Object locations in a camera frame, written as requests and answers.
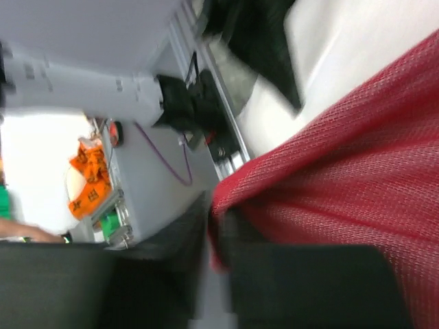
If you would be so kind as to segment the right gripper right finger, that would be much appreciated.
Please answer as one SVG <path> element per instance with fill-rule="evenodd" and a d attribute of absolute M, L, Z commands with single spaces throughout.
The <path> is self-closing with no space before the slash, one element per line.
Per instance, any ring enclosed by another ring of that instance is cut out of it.
<path fill-rule="evenodd" d="M 375 247 L 274 243 L 230 210 L 222 257 L 239 328 L 412 325 L 395 275 Z"/>

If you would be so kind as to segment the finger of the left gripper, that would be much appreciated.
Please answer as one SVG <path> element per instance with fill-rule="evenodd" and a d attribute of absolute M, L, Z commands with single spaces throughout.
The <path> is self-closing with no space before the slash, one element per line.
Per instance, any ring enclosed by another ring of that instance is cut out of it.
<path fill-rule="evenodd" d="M 291 104 L 302 110 L 285 33 L 293 1 L 204 1 L 202 37 L 219 37 L 247 67 L 264 77 Z"/>

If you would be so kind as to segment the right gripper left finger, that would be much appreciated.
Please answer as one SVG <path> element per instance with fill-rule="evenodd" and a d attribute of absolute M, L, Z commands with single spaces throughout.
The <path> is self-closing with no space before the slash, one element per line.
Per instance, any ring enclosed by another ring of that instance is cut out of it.
<path fill-rule="evenodd" d="M 201 194 L 128 249 L 1 244 L 2 328 L 188 328 L 207 217 Z"/>

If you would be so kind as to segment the red pillowcase with grey print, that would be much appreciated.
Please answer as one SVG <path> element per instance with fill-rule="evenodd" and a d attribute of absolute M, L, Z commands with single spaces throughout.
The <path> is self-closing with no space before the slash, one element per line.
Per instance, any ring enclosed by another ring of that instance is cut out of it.
<path fill-rule="evenodd" d="M 223 180 L 213 244 L 233 208 L 272 241 L 378 247 L 415 327 L 437 328 L 438 33 Z"/>

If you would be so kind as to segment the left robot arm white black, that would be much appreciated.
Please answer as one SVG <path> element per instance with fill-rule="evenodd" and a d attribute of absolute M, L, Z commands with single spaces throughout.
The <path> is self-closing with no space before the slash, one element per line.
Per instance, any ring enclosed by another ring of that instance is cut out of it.
<path fill-rule="evenodd" d="M 210 132 L 226 122 L 203 86 L 150 73 L 146 60 L 181 1 L 2 1 L 1 107 L 82 110 L 90 117 Z M 285 33 L 292 1 L 205 1 L 189 35 L 220 38 L 302 108 Z"/>

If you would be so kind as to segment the person forearm background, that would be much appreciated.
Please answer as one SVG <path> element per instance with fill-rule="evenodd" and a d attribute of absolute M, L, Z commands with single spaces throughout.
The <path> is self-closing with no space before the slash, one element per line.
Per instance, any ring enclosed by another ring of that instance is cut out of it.
<path fill-rule="evenodd" d="M 28 237 L 36 243 L 65 243 L 63 236 L 48 233 L 39 227 L 1 218 L 1 238 Z"/>

